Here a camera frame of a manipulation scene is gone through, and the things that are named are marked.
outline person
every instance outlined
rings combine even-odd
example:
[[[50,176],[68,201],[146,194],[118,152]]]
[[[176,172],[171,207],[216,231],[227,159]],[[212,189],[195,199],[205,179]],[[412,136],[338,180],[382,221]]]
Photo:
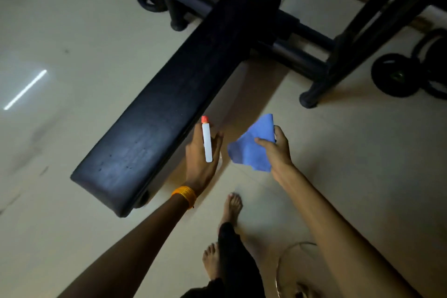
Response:
[[[420,297],[383,256],[325,199],[290,158],[288,140],[274,127],[276,143],[255,138],[265,148],[272,176],[290,196],[309,227],[345,298]],[[223,134],[212,139],[213,162],[205,161],[202,126],[194,128],[186,147],[186,182],[136,228],[119,240],[75,279],[59,298],[133,297],[163,243],[214,176]],[[203,254],[210,277],[204,288],[184,298],[264,297],[256,263],[234,231],[242,209],[238,194],[224,206],[217,244]]]

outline black pants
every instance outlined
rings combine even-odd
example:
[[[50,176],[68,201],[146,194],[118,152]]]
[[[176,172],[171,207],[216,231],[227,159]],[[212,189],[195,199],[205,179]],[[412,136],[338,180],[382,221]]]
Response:
[[[256,262],[231,223],[220,227],[218,243],[222,278],[210,281],[204,288],[191,289],[182,298],[264,298],[264,286]]]

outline black leather padding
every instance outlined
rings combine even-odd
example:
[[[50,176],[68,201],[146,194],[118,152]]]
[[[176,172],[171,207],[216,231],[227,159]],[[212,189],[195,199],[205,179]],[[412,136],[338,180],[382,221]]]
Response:
[[[220,0],[71,179],[117,216],[127,216],[254,41],[269,30],[280,1]]]

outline person's left arm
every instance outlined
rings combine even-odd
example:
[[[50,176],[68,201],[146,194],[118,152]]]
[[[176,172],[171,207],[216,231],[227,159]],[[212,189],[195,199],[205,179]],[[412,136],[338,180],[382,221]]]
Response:
[[[202,126],[194,127],[186,147],[186,186],[199,196],[214,176],[223,135],[212,140],[213,162],[205,161]],[[159,250],[189,207],[181,194],[174,194],[136,228],[91,264],[59,298],[130,298],[135,295]]]

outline yellow thread bracelet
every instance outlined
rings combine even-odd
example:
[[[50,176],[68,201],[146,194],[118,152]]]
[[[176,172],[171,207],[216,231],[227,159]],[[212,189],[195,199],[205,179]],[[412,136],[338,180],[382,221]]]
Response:
[[[189,209],[192,209],[194,207],[197,196],[192,188],[190,188],[189,186],[181,186],[179,188],[176,188],[174,192],[172,192],[171,197],[176,193],[181,194],[183,197],[185,197],[185,199],[190,204]]]

